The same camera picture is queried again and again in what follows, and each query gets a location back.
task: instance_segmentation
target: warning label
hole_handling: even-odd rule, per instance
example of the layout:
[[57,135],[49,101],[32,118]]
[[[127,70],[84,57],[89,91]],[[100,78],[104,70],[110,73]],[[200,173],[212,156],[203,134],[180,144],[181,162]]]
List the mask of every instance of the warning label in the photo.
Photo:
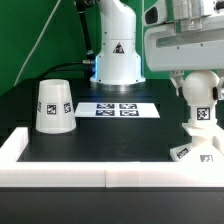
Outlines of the warning label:
[[115,54],[124,54],[124,49],[121,46],[121,43],[120,42],[117,44],[117,46],[114,49],[113,53],[115,53]]

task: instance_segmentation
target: white cup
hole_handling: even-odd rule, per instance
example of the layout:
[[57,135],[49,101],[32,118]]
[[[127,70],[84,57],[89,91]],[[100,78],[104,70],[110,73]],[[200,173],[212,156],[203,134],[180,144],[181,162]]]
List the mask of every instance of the white cup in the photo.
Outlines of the white cup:
[[40,82],[36,129],[47,134],[59,134],[76,128],[69,82],[50,79]]

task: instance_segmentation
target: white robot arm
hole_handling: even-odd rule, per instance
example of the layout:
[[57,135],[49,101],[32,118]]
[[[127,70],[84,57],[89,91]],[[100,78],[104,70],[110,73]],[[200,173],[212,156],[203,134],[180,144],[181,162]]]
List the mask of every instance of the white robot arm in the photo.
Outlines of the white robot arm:
[[145,81],[135,50],[136,15],[120,0],[96,0],[100,9],[102,48],[96,57],[93,87],[128,90]]
[[[191,108],[183,127],[192,142],[171,149],[174,161],[224,161],[224,132],[215,118],[217,99],[224,99],[223,7],[223,1],[159,0],[143,15],[150,27],[144,38],[148,67],[169,71]],[[221,78],[210,69],[218,69]],[[185,70],[196,72],[184,80]]]

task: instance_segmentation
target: white border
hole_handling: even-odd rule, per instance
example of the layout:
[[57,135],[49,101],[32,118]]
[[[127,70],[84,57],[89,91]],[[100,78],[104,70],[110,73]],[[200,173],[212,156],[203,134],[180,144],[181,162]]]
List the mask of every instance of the white border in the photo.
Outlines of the white border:
[[0,149],[0,187],[224,187],[224,164],[16,162],[28,144],[17,128]]

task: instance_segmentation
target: green wall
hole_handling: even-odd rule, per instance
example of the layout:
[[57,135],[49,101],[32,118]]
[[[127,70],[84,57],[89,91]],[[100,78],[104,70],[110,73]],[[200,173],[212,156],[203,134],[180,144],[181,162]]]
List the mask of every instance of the green wall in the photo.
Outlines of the green wall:
[[[0,95],[13,87],[16,77],[33,48],[57,0],[7,0],[1,2],[0,14]],[[137,14],[137,52],[142,55],[142,1],[122,0]],[[20,79],[37,77],[48,68],[85,58],[85,46],[74,0],[62,0],[42,41]],[[87,11],[87,22],[95,53],[100,50],[100,17],[97,6]],[[144,66],[146,78],[159,78]],[[82,77],[80,73],[66,77]]]

